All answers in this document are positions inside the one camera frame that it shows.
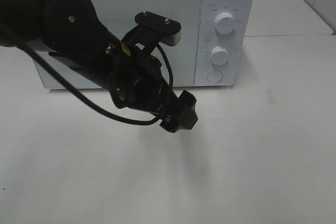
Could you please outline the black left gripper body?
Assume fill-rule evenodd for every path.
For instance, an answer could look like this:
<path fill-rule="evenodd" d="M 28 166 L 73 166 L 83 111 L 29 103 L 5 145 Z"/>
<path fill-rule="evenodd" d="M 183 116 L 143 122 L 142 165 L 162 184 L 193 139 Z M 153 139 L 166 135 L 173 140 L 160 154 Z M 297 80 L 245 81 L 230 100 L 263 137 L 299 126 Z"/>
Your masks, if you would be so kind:
<path fill-rule="evenodd" d="M 111 38 L 113 68 L 109 75 L 109 92 L 114 105 L 153 115 L 178 115 L 181 99 L 172 91 L 172 77 L 162 76 L 160 61 L 151 55 L 161 49 L 156 40 L 140 49 L 130 41 Z"/>

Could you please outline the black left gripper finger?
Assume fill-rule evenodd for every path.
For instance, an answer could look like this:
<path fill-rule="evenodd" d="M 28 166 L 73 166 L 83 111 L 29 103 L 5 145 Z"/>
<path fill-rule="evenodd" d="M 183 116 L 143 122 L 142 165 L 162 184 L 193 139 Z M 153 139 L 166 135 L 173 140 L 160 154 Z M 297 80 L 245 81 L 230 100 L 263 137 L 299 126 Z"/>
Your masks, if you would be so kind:
<path fill-rule="evenodd" d="M 195 107 L 188 106 L 170 108 L 163 117 L 160 127 L 170 133 L 179 130 L 191 130 L 197 122 Z"/>
<path fill-rule="evenodd" d="M 183 90 L 178 98 L 185 106 L 194 109 L 196 105 L 196 98 L 187 90 Z"/>

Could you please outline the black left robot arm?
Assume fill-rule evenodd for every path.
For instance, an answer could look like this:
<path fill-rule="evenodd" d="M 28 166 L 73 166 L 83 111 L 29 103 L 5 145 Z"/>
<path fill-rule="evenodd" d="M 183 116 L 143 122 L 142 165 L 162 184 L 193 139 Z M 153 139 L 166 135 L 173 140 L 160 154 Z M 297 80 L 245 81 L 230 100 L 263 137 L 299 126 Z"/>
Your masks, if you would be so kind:
<path fill-rule="evenodd" d="M 190 130 L 198 117 L 196 98 L 176 95 L 166 55 L 153 56 L 162 45 L 175 46 L 181 24 L 152 12 L 135 16 L 136 26 L 118 39 L 99 20 L 91 0 L 1 0 L 1 46 L 28 54 L 86 106 L 118 122 L 147 126 L 156 122 L 166 131 Z M 40 55 L 52 58 L 109 91 L 117 108 L 153 115 L 149 121 L 128 119 L 99 107 L 61 76 Z"/>

